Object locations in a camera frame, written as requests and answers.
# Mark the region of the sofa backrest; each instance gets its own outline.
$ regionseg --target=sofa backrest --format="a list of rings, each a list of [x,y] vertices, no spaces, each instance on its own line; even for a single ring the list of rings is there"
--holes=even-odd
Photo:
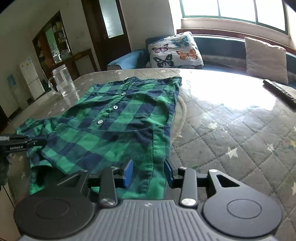
[[[146,48],[149,44],[166,37],[167,36],[146,39]],[[193,37],[202,56],[223,56],[246,59],[246,48],[243,39],[213,35],[193,35]],[[286,53],[286,58],[287,71],[296,74],[296,56]]]

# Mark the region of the butterfly pillow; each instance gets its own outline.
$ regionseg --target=butterfly pillow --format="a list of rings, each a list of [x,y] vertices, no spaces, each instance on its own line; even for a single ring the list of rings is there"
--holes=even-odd
[[[148,45],[151,68],[203,66],[202,57],[191,32],[160,39]]]

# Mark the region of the white refrigerator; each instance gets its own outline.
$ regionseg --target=white refrigerator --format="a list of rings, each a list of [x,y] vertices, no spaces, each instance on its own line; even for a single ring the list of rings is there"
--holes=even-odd
[[[19,64],[22,75],[24,76],[27,85],[30,89],[31,95],[36,100],[45,91],[39,80],[35,67],[33,65],[32,59],[29,57],[25,61]]]

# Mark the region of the black circular disc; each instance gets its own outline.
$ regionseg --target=black circular disc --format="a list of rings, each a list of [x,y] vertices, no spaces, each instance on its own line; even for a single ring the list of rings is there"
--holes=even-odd
[[[282,219],[279,205],[252,188],[224,188],[204,204],[202,215],[217,231],[236,238],[273,234]]]
[[[39,239],[61,239],[83,229],[94,215],[93,205],[77,190],[69,189],[23,199],[14,212],[21,232]]]

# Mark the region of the black remote control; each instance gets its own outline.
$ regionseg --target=black remote control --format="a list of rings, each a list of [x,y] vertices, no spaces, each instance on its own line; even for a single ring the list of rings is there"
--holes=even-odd
[[[270,80],[263,80],[263,84],[267,89],[281,98],[293,111],[296,111],[296,99],[292,95]]]

